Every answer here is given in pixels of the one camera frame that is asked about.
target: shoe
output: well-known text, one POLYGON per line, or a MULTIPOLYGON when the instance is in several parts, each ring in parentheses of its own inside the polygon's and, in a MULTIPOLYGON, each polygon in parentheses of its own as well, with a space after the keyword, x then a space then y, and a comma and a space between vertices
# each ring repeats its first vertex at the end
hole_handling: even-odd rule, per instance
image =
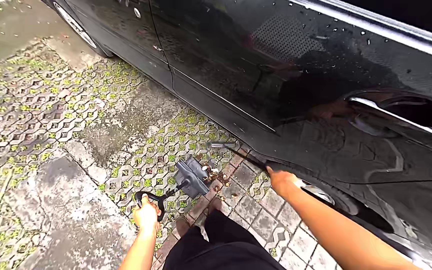
POLYGON ((180 237, 183 237, 183 235, 188 232, 190 227, 191 226, 189 225, 188 220, 183 216, 176 218, 176 230, 180 237))
POLYGON ((214 197, 214 199, 209 203, 209 213, 214 210, 221 211, 221 209, 223 209, 223 202, 219 197, 214 197))

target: chrome trim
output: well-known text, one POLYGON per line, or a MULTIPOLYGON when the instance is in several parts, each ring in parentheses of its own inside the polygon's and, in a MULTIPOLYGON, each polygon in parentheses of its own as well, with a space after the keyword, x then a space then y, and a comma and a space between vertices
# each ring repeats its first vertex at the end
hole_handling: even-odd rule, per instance
POLYGON ((406 118, 403 118, 403 117, 401 117, 401 116, 399 116, 397 114, 394 114, 394 113, 392 113, 390 111, 387 111, 387 110, 385 110, 383 108, 380 108, 375 102, 373 102, 371 100, 367 100, 367 99, 361 98, 361 97, 350 97, 349 100, 350 101, 356 101, 356 102, 359 102, 361 104, 367 105, 367 106, 369 106, 369 107, 371 107, 373 109, 376 109, 376 110, 380 111, 381 113, 385 113, 385 114, 391 115, 391 116, 393 116, 393 117, 395 117, 395 118, 397 118, 397 119, 399 119, 401 121, 404 121, 404 122, 406 122, 406 123, 408 123, 408 124, 410 124, 412 126, 415 126, 415 127, 419 128, 419 129, 422 129, 422 130, 424 130, 424 131, 432 134, 432 127, 422 126, 422 125, 417 124, 415 122, 412 122, 412 121, 410 121, 410 120, 408 120, 406 118))
POLYGON ((75 21, 75 19, 73 19, 71 17, 71 15, 69 15, 68 12, 66 12, 66 10, 64 10, 58 3, 54 2, 54 7, 57 9, 57 11, 59 12, 59 14, 61 14, 61 17, 63 17, 63 19, 69 24, 69 26, 81 37, 81 39, 83 39, 84 41, 86 41, 86 43, 97 49, 98 47, 96 46, 96 44, 94 43, 94 41, 91 39, 91 37, 86 33, 86 31, 78 24, 78 22, 75 21))
POLYGON ((346 23, 358 26, 360 28, 366 29, 372 33, 378 34, 390 40, 394 40, 406 46, 415 48, 419 51, 426 52, 432 55, 432 33, 409 24, 390 19, 388 17, 376 14, 374 12, 353 6, 351 4, 339 1, 339 0, 289 0, 290 2, 297 3, 304 6, 307 9, 312 9, 317 12, 321 12, 335 19, 345 21, 346 23), (354 15, 359 15, 361 17, 367 18, 368 20, 363 20, 357 18, 357 16, 346 14, 340 10, 329 8, 324 4, 331 5, 334 8, 342 9, 350 12, 354 15), (379 26, 373 22, 377 22, 388 26, 388 28, 379 26), (417 38, 427 40, 428 42, 423 42, 417 38))
POLYGON ((273 132, 276 132, 276 130, 272 129, 272 128, 271 128, 270 126, 268 126, 267 124, 261 122, 260 120, 258 120, 257 118, 255 118, 253 115, 251 115, 251 114, 247 113, 246 111, 244 111, 242 108, 240 108, 240 107, 234 105, 233 103, 231 103, 231 101, 229 101, 229 100, 225 99, 224 97, 218 95, 217 93, 211 91, 209 88, 207 88, 206 86, 202 85, 201 83, 198 83, 197 81, 195 81, 195 79, 193 79, 193 78, 189 77, 188 75, 184 74, 184 73, 181 72, 179 69, 177 69, 177 68, 175 68, 175 67, 173 67, 173 66, 171 66, 171 68, 173 68, 174 70, 177 70, 179 73, 181 73, 181 74, 183 74, 184 76, 186 76, 186 77, 188 77, 189 79, 191 79, 191 81, 193 81, 193 82, 199 84, 201 87, 203 87, 204 89, 206 89, 206 90, 208 90, 209 92, 213 93, 214 95, 216 95, 216 96, 219 97, 220 99, 226 101, 228 104, 231 104, 233 107, 235 107, 235 108, 237 108, 238 110, 240 110, 241 112, 247 114, 249 117, 251 117, 252 119, 256 120, 256 121, 259 122, 261 125, 267 127, 268 129, 270 129, 270 130, 273 131, 273 132))

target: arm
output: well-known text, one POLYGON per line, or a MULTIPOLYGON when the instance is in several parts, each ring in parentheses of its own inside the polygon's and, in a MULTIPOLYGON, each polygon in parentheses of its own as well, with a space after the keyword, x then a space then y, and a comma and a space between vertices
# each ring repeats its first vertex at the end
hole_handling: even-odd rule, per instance
POLYGON ((139 226, 138 236, 131 245, 119 270, 150 270, 156 243, 156 232, 159 230, 158 216, 161 210, 149 202, 148 195, 142 196, 142 207, 133 213, 133 218, 139 226))
POLYGON ((297 187, 296 175, 267 170, 275 192, 292 206, 344 270, 419 269, 374 234, 297 187))

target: hand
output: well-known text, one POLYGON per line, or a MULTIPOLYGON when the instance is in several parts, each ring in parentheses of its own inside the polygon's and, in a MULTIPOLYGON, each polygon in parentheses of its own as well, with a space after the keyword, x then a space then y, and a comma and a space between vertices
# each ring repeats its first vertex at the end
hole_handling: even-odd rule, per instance
POLYGON ((286 199, 288 194, 291 192, 288 187, 297 187, 296 182, 299 178, 291 172, 283 170, 273 171, 269 166, 266 166, 266 170, 271 177, 271 187, 273 187, 273 190, 284 199, 286 199))
POLYGON ((161 215, 161 210, 154 203, 149 202, 147 194, 143 194, 141 198, 142 207, 135 210, 132 214, 134 221, 139 226, 141 231, 157 232, 159 230, 158 216, 161 215))

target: hubcap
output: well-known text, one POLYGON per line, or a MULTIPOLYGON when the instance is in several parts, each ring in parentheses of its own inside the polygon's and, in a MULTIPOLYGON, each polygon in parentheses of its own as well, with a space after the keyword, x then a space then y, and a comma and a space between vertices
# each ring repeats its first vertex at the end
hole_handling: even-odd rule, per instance
POLYGON ((298 179, 298 181, 296 182, 296 185, 300 188, 304 188, 305 190, 309 191, 310 193, 313 193, 314 195, 325 200, 326 202, 330 203, 331 205, 335 204, 335 201, 333 200, 333 198, 330 195, 328 195, 326 192, 321 190, 321 188, 319 188, 315 185, 312 185, 312 184, 310 184, 306 181, 303 181, 301 179, 298 179))
POLYGON ((63 19, 69 24, 69 26, 78 33, 78 35, 85 40, 89 46, 97 48, 96 43, 89 37, 86 31, 66 12, 58 3, 54 2, 54 7, 57 9, 63 19))

